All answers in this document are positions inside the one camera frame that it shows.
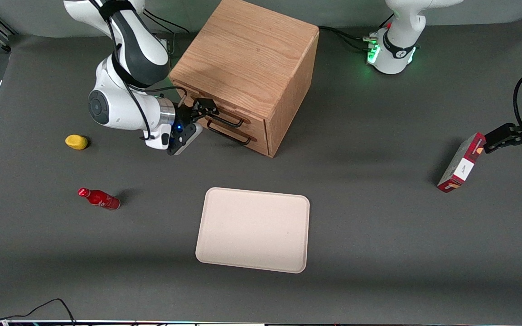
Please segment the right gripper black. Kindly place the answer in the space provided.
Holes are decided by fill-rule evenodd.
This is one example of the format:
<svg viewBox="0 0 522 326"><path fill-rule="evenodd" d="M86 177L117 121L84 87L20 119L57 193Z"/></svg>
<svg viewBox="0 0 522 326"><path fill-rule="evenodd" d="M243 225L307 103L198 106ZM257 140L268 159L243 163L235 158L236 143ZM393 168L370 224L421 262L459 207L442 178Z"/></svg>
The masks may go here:
<svg viewBox="0 0 522 326"><path fill-rule="evenodd" d="M196 109L187 105L175 107L175 134L195 134L195 122L208 114L218 114L219 110L213 99L196 99Z"/></svg>

